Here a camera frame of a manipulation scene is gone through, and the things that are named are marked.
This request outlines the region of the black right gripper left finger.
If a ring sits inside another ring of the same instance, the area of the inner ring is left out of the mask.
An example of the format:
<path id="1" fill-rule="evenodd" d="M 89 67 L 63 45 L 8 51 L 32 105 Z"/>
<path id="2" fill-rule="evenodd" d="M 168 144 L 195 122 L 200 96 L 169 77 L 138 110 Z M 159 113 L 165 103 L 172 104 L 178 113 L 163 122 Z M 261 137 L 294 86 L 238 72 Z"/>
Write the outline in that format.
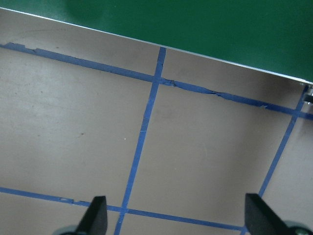
<path id="1" fill-rule="evenodd" d="M 93 198 L 80 223 L 76 235 L 105 235 L 108 228 L 107 202 L 105 196 Z"/>

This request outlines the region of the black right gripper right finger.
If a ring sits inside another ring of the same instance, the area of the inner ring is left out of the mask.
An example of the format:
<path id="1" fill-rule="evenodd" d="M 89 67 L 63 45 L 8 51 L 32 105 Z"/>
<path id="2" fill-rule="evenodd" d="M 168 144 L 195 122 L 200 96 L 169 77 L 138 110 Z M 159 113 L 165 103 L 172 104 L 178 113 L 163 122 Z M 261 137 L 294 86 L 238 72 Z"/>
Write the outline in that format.
<path id="1" fill-rule="evenodd" d="M 288 235 L 287 225 L 256 193 L 245 195 L 245 226 L 251 235 Z"/>

